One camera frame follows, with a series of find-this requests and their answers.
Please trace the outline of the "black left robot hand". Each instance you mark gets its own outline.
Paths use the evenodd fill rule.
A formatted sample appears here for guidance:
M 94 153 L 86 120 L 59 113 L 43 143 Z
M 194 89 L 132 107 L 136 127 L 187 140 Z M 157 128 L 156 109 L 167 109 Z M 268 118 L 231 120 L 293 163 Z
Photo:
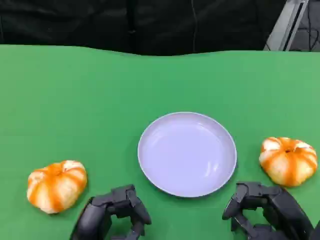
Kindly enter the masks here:
M 130 218 L 131 228 L 125 235 L 111 236 L 112 240 L 137 240 L 145 235 L 145 225 L 151 216 L 137 196 L 133 184 L 113 188 L 109 193 L 91 197 L 82 210 L 72 232 L 71 240 L 103 240 L 112 226 L 112 216 Z

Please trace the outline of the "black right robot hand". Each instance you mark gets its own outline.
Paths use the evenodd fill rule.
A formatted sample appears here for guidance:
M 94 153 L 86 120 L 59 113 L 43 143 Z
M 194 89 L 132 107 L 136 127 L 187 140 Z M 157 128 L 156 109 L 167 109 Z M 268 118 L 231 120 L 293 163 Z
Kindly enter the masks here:
M 251 224 L 243 214 L 244 210 L 258 208 L 262 208 L 268 223 Z M 241 229 L 248 240 L 311 240 L 316 236 L 316 229 L 305 211 L 285 188 L 278 185 L 237 182 L 222 219 L 230 219 L 230 230 Z

